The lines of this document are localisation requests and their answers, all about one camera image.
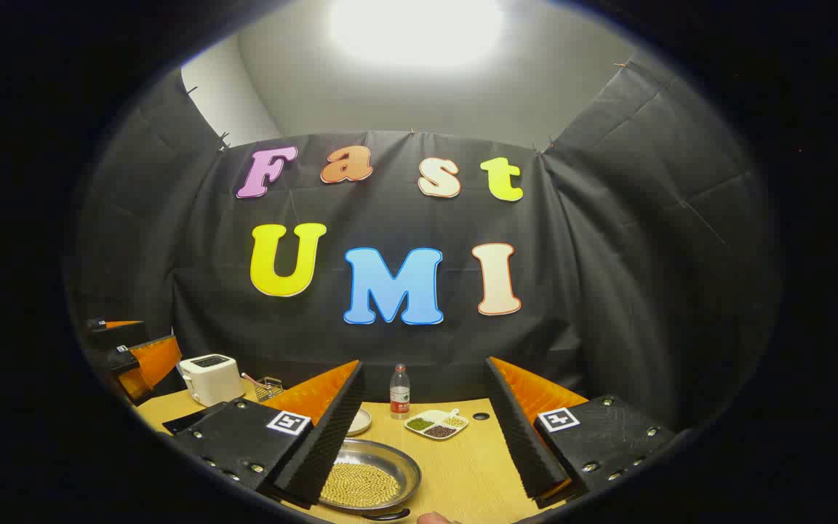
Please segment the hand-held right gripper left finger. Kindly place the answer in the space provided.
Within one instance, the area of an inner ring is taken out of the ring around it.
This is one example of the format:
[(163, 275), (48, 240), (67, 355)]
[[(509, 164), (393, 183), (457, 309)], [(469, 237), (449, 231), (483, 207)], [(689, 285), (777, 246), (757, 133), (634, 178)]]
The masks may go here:
[(365, 388), (355, 360), (267, 402), (219, 402), (163, 427), (180, 450), (245, 488), (308, 509), (319, 501)]

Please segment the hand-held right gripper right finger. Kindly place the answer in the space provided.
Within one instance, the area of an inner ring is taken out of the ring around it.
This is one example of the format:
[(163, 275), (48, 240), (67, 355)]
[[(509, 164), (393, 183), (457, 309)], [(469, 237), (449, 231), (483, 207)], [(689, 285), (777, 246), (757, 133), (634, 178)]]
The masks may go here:
[(540, 508), (618, 484), (677, 437), (614, 394), (588, 400), (505, 360), (485, 366), (508, 453)]

